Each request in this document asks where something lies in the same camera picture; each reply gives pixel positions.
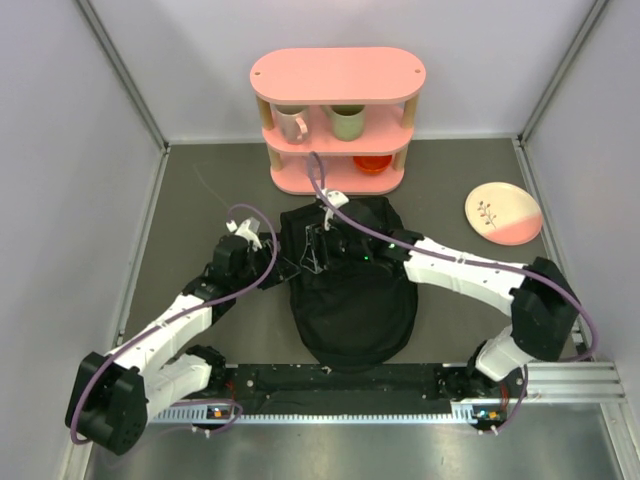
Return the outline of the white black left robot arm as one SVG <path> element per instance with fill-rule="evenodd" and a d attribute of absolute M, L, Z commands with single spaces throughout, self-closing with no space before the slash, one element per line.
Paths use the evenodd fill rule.
<path fill-rule="evenodd" d="M 184 397 L 198 391 L 220 394 L 227 374 L 217 366 L 215 352 L 205 347 L 184 352 L 183 346 L 220 320 L 238 297 L 299 272 L 265 234 L 255 240 L 223 236 L 202 273 L 163 314 L 121 346 L 81 361 L 65 416 L 72 441 L 93 442 L 122 455 L 150 420 Z"/>

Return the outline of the black student backpack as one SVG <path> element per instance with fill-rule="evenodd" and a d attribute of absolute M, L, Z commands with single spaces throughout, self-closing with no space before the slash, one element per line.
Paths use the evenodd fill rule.
<path fill-rule="evenodd" d="M 370 369 L 408 343 L 418 310 L 417 285 L 390 263 L 335 258 L 289 281 L 290 308 L 303 344 L 323 365 Z"/>

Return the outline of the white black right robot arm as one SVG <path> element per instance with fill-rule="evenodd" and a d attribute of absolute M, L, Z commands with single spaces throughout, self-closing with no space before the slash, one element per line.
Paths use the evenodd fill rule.
<path fill-rule="evenodd" d="M 485 303 L 509 319 L 480 343 L 466 380 L 476 394 L 498 389 L 533 361 L 562 359 L 578 311 L 557 265 L 497 264 L 407 230 L 384 197 L 341 198 L 283 213 L 281 248 L 299 274 L 290 308 L 303 344 L 322 364 L 371 369 L 409 342 L 422 284 Z"/>

